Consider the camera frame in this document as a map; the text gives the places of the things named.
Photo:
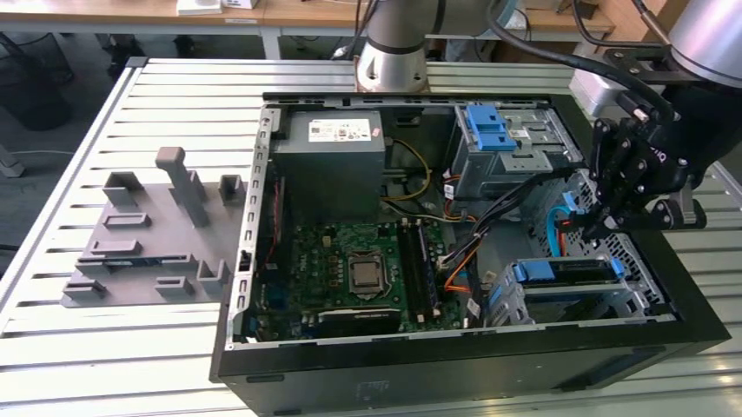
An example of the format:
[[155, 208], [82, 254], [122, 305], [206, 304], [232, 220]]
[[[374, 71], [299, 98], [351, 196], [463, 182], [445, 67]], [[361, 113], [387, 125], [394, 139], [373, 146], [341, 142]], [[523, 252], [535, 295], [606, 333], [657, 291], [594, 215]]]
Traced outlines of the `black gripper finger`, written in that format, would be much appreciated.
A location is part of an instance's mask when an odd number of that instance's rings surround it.
[[597, 119], [589, 159], [597, 202], [581, 221], [585, 238], [605, 238], [650, 226], [645, 182], [657, 166], [657, 158], [638, 135], [638, 124], [629, 118], [619, 122]]
[[613, 215], [618, 229], [674, 230], [685, 227], [685, 218], [678, 206], [669, 199], [661, 199], [651, 208], [642, 203], [630, 203]]

